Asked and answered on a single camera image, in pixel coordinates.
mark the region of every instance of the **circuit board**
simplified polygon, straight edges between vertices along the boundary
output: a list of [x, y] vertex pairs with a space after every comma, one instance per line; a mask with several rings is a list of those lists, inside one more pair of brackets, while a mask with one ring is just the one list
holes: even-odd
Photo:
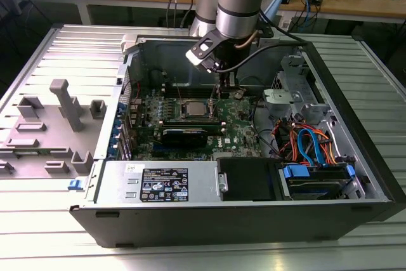
[[220, 122], [219, 127], [206, 127], [206, 129], [220, 128], [221, 133], [209, 134], [205, 147], [162, 148], [162, 143], [156, 137], [160, 123], [162, 124], [162, 117], [166, 117], [169, 123], [175, 121], [181, 116], [182, 105], [188, 102], [198, 111], [197, 105], [206, 101], [202, 99], [181, 101], [155, 95], [142, 99], [136, 124], [133, 125], [137, 134], [137, 145], [133, 152], [134, 160], [210, 161], [218, 157], [259, 157], [261, 155], [258, 137], [255, 136], [250, 123], [249, 98], [216, 100], [215, 111], [216, 119]]

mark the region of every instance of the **blue cable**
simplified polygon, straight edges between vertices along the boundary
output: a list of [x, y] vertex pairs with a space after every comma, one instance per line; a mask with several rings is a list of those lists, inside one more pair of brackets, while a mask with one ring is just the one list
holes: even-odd
[[320, 151], [320, 147], [318, 146], [318, 139], [317, 139], [317, 135], [310, 129], [308, 128], [303, 128], [299, 134], [298, 134], [298, 148], [299, 151], [301, 153], [301, 155], [310, 163], [310, 166], [314, 166], [315, 163], [313, 162], [313, 160], [311, 159], [311, 157], [309, 157], [308, 155], [306, 155], [306, 152], [303, 150], [303, 143], [302, 143], [302, 136], [305, 132], [308, 132], [311, 136], [311, 139], [313, 140], [314, 146], [315, 146], [315, 153], [316, 153], [316, 158], [317, 158], [317, 162], [319, 164], [325, 165], [325, 161], [324, 161], [324, 156]]
[[303, 28], [305, 28], [307, 26], [307, 21], [309, 20], [309, 15], [310, 15], [310, 5], [309, 5], [309, 0], [305, 0], [306, 1], [306, 18], [304, 19], [304, 23], [303, 23]]

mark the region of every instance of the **motherboard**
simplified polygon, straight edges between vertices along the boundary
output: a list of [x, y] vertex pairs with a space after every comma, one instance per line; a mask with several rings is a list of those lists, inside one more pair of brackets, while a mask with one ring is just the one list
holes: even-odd
[[166, 98], [152, 90], [133, 99], [130, 116], [133, 160], [261, 156], [249, 97]]

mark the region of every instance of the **power supply label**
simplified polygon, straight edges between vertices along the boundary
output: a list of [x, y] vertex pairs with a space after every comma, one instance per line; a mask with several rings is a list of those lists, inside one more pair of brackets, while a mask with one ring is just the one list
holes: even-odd
[[189, 200], [187, 168], [145, 168], [142, 172], [142, 202]]

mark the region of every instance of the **floor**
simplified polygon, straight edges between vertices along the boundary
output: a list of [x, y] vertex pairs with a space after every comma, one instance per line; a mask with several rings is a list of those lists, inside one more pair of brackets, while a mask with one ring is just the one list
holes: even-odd
[[[36, 5], [53, 23], [81, 23], [74, 5], [49, 3], [36, 3]], [[30, 3], [23, 3], [22, 6], [23, 13], [17, 17], [7, 15], [7, 12], [0, 8], [0, 16], [2, 16], [0, 20], [0, 96], [18, 75], [51, 26], [35, 8], [32, 8]], [[99, 25], [144, 27], [165, 25], [165, 10], [133, 8], [132, 14], [129, 14], [129, 11], [131, 9], [122, 7], [91, 7], [94, 22]], [[388, 48], [393, 48], [397, 43], [394, 42], [394, 37], [399, 28], [400, 25], [383, 23], [317, 20], [311, 27], [293, 28], [293, 32], [360, 36], [381, 59], [384, 59]], [[388, 68], [403, 85], [406, 84], [405, 41], [403, 39], [401, 46], [387, 63]]]

